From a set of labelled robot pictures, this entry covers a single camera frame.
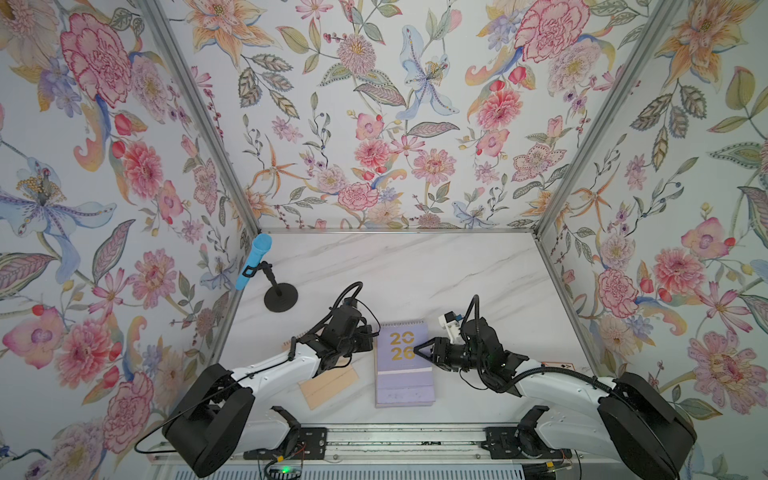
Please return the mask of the purple calendar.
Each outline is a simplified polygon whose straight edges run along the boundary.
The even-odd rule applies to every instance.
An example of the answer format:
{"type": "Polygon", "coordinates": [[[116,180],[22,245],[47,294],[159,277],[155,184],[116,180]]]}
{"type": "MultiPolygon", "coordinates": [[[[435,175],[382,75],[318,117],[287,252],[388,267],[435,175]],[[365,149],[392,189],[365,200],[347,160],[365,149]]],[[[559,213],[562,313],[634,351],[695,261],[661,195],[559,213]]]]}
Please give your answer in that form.
{"type": "Polygon", "coordinates": [[[385,323],[375,345],[375,406],[431,406],[436,399],[433,365],[415,347],[428,340],[423,320],[385,323]]]}

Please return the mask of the peach calendar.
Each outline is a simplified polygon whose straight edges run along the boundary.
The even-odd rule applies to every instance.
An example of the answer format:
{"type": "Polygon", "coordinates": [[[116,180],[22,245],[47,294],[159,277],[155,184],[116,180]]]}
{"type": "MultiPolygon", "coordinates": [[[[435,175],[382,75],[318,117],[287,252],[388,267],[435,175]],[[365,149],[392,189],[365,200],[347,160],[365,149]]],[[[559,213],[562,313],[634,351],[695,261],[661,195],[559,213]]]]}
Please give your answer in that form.
{"type": "Polygon", "coordinates": [[[359,381],[356,370],[342,358],[333,369],[310,380],[300,382],[299,389],[308,408],[314,411],[325,405],[359,381]]]}

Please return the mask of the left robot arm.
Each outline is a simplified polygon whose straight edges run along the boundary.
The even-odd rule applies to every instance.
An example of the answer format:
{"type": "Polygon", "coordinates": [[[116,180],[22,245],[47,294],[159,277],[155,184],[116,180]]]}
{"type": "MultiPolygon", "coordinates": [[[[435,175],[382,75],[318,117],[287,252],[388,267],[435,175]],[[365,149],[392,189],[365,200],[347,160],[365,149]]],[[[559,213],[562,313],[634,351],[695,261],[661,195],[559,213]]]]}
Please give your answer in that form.
{"type": "Polygon", "coordinates": [[[228,370],[207,367],[181,399],[162,435],[199,478],[252,451],[285,460],[299,449],[301,423],[273,397],[373,350],[378,332],[356,308],[331,309],[315,327],[263,362],[228,370]]]}

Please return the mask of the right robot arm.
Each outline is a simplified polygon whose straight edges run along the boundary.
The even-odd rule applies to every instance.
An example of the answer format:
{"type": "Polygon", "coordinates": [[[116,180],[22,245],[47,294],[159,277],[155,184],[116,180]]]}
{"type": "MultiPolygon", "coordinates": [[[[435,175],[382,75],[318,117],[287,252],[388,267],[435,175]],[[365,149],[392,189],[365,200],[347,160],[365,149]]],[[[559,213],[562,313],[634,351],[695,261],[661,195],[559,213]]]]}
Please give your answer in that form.
{"type": "Polygon", "coordinates": [[[596,377],[505,349],[484,318],[452,320],[416,356],[448,372],[474,371],[497,394],[533,400],[516,423],[521,453],[585,452],[641,479],[677,479],[697,441],[692,424],[642,377],[596,377]]]}

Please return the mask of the orange card box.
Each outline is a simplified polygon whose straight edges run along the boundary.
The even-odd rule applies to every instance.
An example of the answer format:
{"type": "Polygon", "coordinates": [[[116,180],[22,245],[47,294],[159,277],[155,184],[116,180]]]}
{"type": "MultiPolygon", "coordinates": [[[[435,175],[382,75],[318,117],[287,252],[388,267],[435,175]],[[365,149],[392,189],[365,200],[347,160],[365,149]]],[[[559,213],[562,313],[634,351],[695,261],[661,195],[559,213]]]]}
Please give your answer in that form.
{"type": "Polygon", "coordinates": [[[559,368],[559,369],[566,369],[571,371],[576,371],[576,367],[573,363],[569,362],[542,362],[542,367],[549,367],[549,368],[559,368]]]}

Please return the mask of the blue microphone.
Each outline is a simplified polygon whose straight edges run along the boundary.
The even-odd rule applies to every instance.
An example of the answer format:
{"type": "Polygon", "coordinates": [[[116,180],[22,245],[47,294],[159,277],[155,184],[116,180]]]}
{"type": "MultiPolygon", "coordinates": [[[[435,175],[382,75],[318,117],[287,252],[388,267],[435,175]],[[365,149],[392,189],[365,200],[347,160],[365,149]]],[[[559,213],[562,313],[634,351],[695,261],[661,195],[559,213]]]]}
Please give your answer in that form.
{"type": "Polygon", "coordinates": [[[251,248],[243,267],[240,269],[235,289],[243,291],[250,279],[257,273],[264,256],[271,250],[273,239],[269,234],[260,233],[251,242],[251,248]]]}

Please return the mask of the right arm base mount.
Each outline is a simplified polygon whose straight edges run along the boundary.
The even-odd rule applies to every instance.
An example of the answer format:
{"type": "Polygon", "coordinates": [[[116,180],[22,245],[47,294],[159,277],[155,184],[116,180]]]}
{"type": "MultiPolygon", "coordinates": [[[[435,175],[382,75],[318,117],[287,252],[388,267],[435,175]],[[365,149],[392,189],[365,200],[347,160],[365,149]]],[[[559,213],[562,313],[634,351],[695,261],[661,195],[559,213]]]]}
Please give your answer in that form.
{"type": "Polygon", "coordinates": [[[568,449],[548,447],[532,429],[517,426],[486,427],[480,447],[493,460],[571,460],[568,449]]]}

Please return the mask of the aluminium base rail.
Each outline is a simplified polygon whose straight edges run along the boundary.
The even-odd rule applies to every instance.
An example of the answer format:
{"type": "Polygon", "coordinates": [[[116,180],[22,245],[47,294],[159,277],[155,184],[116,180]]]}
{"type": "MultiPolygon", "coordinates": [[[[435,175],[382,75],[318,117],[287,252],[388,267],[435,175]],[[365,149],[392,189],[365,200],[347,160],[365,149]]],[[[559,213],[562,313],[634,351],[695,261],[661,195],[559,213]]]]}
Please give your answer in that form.
{"type": "Polygon", "coordinates": [[[247,426],[238,446],[228,450],[224,458],[243,459],[247,451],[277,447],[292,429],[325,427],[328,443],[323,460],[327,463],[436,463],[493,460],[480,447],[486,427],[517,426],[532,429],[552,449],[568,449],[572,458],[579,454],[617,461],[618,450],[606,432],[586,425],[517,423],[411,423],[411,424],[327,424],[301,425],[254,423],[247,426]]]}

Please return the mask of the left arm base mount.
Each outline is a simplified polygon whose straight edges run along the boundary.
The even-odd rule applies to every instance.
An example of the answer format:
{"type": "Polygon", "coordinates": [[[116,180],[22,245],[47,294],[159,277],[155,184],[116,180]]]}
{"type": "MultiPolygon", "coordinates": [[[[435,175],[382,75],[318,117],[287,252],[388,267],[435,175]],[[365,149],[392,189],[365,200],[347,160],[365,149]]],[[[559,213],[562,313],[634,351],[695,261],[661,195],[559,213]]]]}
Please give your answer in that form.
{"type": "Polygon", "coordinates": [[[282,457],[284,460],[323,460],[328,443],[325,427],[299,427],[288,432],[282,442],[273,449],[260,448],[243,454],[245,460],[268,461],[282,457]]]}

